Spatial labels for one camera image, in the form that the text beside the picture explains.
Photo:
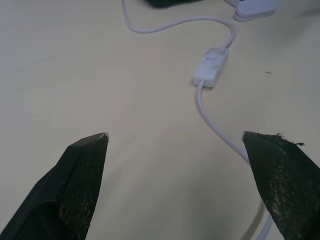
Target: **table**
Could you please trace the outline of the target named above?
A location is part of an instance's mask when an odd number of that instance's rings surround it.
[[[126,5],[141,28],[234,12],[222,0]],[[284,6],[235,23],[229,61],[204,105],[239,145],[243,131],[280,132],[304,142],[319,165],[319,11],[284,14],[293,12]],[[191,82],[227,27],[189,22],[135,34],[119,0],[4,0],[0,19],[0,230],[68,145],[108,132],[88,240],[257,236],[259,221],[246,231],[258,212],[262,222],[267,214],[252,172],[202,119]],[[283,238],[273,226],[268,239]]]

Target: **power cord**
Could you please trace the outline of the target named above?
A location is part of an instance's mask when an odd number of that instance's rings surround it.
[[[221,46],[221,49],[227,49],[231,43],[233,42],[233,40],[235,39],[236,37],[236,34],[237,34],[237,28],[236,26],[228,21],[228,20],[225,20],[223,18],[219,18],[219,17],[213,17],[213,16],[193,16],[193,17],[187,17],[187,18],[184,18],[184,19],[181,19],[179,21],[175,21],[175,22],[172,22],[172,23],[169,23],[168,25],[164,25],[164,26],[161,26],[161,27],[156,27],[156,28],[153,28],[153,29],[141,29],[141,28],[137,28],[135,26],[133,26],[129,20],[129,17],[128,17],[128,14],[127,14],[127,10],[126,10],[126,6],[125,6],[125,0],[121,0],[121,4],[122,4],[122,11],[123,11],[123,16],[124,16],[124,20],[125,20],[125,23],[127,25],[127,27],[133,31],[134,33],[137,33],[137,34],[152,34],[152,33],[156,33],[156,32],[159,32],[159,31],[162,31],[162,30],[165,30],[165,29],[168,29],[168,28],[171,28],[173,26],[176,26],[176,25],[179,25],[179,24],[183,24],[183,23],[187,23],[187,22],[192,22],[192,21],[213,21],[213,22],[218,22],[218,23],[221,23],[225,26],[227,26],[230,30],[231,30],[231,34],[230,36],[227,38],[227,40],[224,42],[224,44]],[[212,68],[212,66],[216,66],[217,65],[217,69],[218,70],[221,70],[222,71],[222,68],[224,65],[219,65],[217,64],[217,62],[219,62],[219,60],[214,60],[215,62],[212,63],[212,58],[210,58],[208,60],[208,57],[205,57],[202,61],[202,65],[207,65],[208,66],[208,61],[209,61],[209,67]],[[213,79],[216,79],[219,77],[220,75],[220,71],[218,71],[217,69],[215,69],[213,71],[213,76],[210,75],[209,77],[212,78],[212,79],[209,79],[209,80],[213,80]],[[227,144],[229,145],[237,154],[239,154],[243,160],[246,161],[247,164],[249,164],[250,166],[250,162],[249,162],[249,158],[248,158],[248,155],[247,153],[242,150],[239,146],[237,146],[220,128],[219,126],[211,119],[209,113],[206,111],[205,109],[205,106],[203,104],[203,101],[202,101],[202,89],[204,87],[204,85],[206,84],[206,81],[205,80],[199,80],[197,79],[197,82],[196,84],[198,85],[198,88],[197,88],[197,91],[196,91],[196,102],[197,102],[197,105],[198,105],[198,108],[199,108],[199,111],[202,115],[202,117],[204,118],[204,120],[207,122],[207,124],[209,125],[209,127]],[[272,224],[273,224],[273,219],[271,217],[271,215],[269,214],[268,218],[267,218],[267,221],[266,223],[264,224],[260,234],[258,235],[258,237],[256,238],[256,240],[266,240],[267,236],[268,236],[268,233],[272,227]]]
[[[153,28],[153,29],[137,28],[137,27],[133,26],[131,24],[130,20],[129,20],[129,17],[128,17],[128,14],[127,14],[127,10],[126,10],[126,6],[125,6],[125,0],[121,0],[121,3],[122,3],[122,11],[123,11],[124,20],[125,20],[125,23],[126,23],[127,27],[132,32],[137,33],[137,34],[153,34],[153,33],[160,32],[162,30],[171,28],[171,27],[179,25],[179,24],[184,24],[184,23],[187,23],[187,22],[213,21],[213,22],[218,22],[218,23],[221,23],[223,25],[226,25],[231,30],[231,35],[228,37],[228,39],[222,45],[222,47],[221,47],[222,49],[228,48],[230,46],[230,44],[233,42],[233,40],[235,39],[236,34],[237,34],[237,28],[232,22],[230,22],[228,20],[225,20],[223,18],[214,17],[214,16],[192,16],[192,17],[187,17],[187,18],[181,19],[179,21],[175,21],[175,22],[169,23],[168,25],[164,25],[164,26],[161,26],[161,27],[156,27],[156,28]]]

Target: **white cable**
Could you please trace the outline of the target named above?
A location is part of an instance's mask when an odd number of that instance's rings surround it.
[[[266,240],[268,233],[272,227],[272,224],[274,223],[271,215],[269,214],[268,219],[266,220],[261,232],[259,233],[256,240]]]
[[[196,102],[198,104],[199,111],[208,123],[210,128],[226,143],[228,144],[236,153],[238,153],[249,165],[249,158],[245,151],[238,147],[219,127],[218,125],[211,120],[209,113],[206,111],[205,106],[202,102],[202,88],[204,87],[205,82],[200,81],[197,91],[196,91]]]
[[[212,121],[209,113],[206,111],[204,103],[202,101],[202,88],[204,87],[205,82],[200,81],[197,91],[196,91],[196,103],[198,105],[199,111],[204,118],[204,120],[207,122],[209,127],[226,143],[228,144],[237,154],[239,154],[243,160],[246,161],[247,164],[250,165],[248,155],[245,151],[243,151],[241,148],[239,148],[220,128],[219,126]],[[266,240],[268,233],[272,227],[273,219],[271,215],[269,214],[268,219],[266,223],[264,224],[260,234],[256,238],[256,240]]]
[[[127,14],[127,10],[126,10],[126,6],[125,6],[125,0],[121,0],[121,4],[122,4],[122,11],[123,11],[123,16],[124,16],[124,20],[125,20],[125,24],[127,25],[127,27],[133,31],[134,33],[137,34],[152,34],[152,33],[156,33],[168,28],[171,28],[173,26],[179,25],[179,24],[183,24],[183,23],[187,23],[187,22],[192,22],[192,21],[213,21],[213,22],[218,22],[221,23],[225,26],[227,26],[230,30],[231,30],[231,34],[230,36],[227,38],[227,40],[224,42],[224,44],[221,46],[221,48],[226,49],[230,46],[230,44],[233,42],[233,40],[236,37],[237,34],[237,28],[236,26],[228,21],[225,20],[223,18],[220,17],[214,17],[214,16],[192,16],[192,17],[187,17],[184,19],[181,19],[179,21],[175,21],[172,23],[169,23],[168,25],[164,25],[161,27],[156,27],[153,29],[141,29],[141,28],[137,28],[135,26],[133,26],[129,20],[128,14]],[[198,85],[197,88],[197,94],[196,94],[196,101],[198,104],[198,108],[199,111],[201,113],[201,115],[203,116],[203,118],[205,119],[205,121],[208,123],[208,125],[210,126],[210,128],[226,143],[228,144],[236,153],[238,153],[249,165],[249,158],[248,155],[245,151],[243,151],[241,148],[239,148],[219,127],[218,125],[213,122],[210,118],[210,115],[208,114],[208,112],[206,111],[204,104],[202,102],[202,88],[204,86],[204,81],[201,81]],[[258,235],[256,240],[266,240],[267,235],[270,231],[270,228],[273,224],[273,220],[271,215],[268,216],[268,219],[265,223],[265,225],[263,226],[263,229],[261,230],[260,234]]]
[[[168,25],[165,26],[161,26],[161,27],[156,27],[153,29],[141,29],[141,28],[137,28],[135,26],[133,26],[129,20],[128,14],[127,14],[127,10],[126,10],[126,6],[125,6],[125,0],[121,0],[121,4],[122,4],[122,11],[123,11],[123,16],[124,16],[124,20],[125,23],[127,25],[127,27],[137,33],[137,34],[152,34],[152,33],[156,33],[168,28],[171,28],[173,26],[179,25],[179,24],[183,24],[183,23],[187,23],[187,22],[192,22],[192,21],[213,21],[213,22],[218,22],[221,23],[223,25],[226,25],[230,30],[231,30],[231,35],[228,37],[228,39],[225,41],[225,43],[221,46],[221,48],[228,48],[230,46],[230,44],[233,42],[233,40],[236,37],[237,34],[237,28],[236,26],[228,21],[225,20],[223,18],[220,17],[214,17],[214,16],[192,16],[192,17],[187,17],[184,19],[181,19],[179,21],[175,21],[172,23],[169,23]]]

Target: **dark object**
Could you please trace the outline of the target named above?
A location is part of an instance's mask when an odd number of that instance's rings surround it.
[[[0,240],[84,240],[99,196],[108,145],[100,133],[70,145],[33,187]]]
[[[243,142],[260,196],[285,240],[320,239],[320,169],[277,135],[245,132]]]
[[[172,5],[182,4],[182,3],[190,3],[197,2],[200,0],[146,0],[150,5],[156,8],[164,8]]]

